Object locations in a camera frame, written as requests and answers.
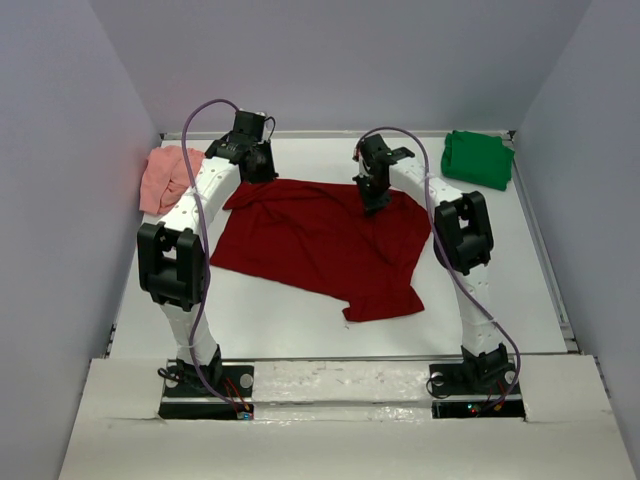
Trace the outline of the dark red t shirt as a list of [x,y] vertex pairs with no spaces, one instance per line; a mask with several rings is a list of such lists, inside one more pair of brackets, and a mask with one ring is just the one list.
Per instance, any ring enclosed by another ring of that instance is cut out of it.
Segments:
[[368,216],[354,185],[281,179],[241,184],[224,209],[211,265],[345,301],[349,322],[423,311],[411,281],[431,227],[406,193]]

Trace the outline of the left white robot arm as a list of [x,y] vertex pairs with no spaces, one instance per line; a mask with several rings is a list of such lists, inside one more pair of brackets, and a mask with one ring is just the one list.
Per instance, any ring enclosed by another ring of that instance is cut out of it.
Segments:
[[175,366],[161,369],[161,376],[225,403],[238,395],[224,378],[220,346],[205,314],[211,282],[208,229],[241,183],[277,178],[271,139],[264,133],[273,120],[262,112],[236,110],[231,130],[209,145],[198,167],[182,144],[185,192],[137,232],[140,287],[165,315],[177,348]]

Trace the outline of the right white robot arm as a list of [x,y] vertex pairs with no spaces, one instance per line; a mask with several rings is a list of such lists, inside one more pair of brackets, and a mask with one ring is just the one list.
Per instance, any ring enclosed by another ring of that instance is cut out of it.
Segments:
[[462,359],[430,367],[428,393],[437,400],[456,395],[507,396],[517,385],[518,347],[488,311],[488,265],[494,248],[484,196],[464,193],[431,173],[429,166],[398,167],[413,157],[406,147],[390,148],[382,129],[362,135],[354,148],[359,165],[354,180],[364,210],[375,215],[391,203],[398,189],[422,205],[428,215],[434,253],[453,283],[462,324]]

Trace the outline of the pink t shirt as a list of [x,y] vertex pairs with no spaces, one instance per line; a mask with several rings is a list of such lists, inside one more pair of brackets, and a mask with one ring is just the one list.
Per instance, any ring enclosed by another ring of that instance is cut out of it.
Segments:
[[147,157],[140,185],[139,209],[150,215],[168,213],[190,186],[179,146],[154,148]]

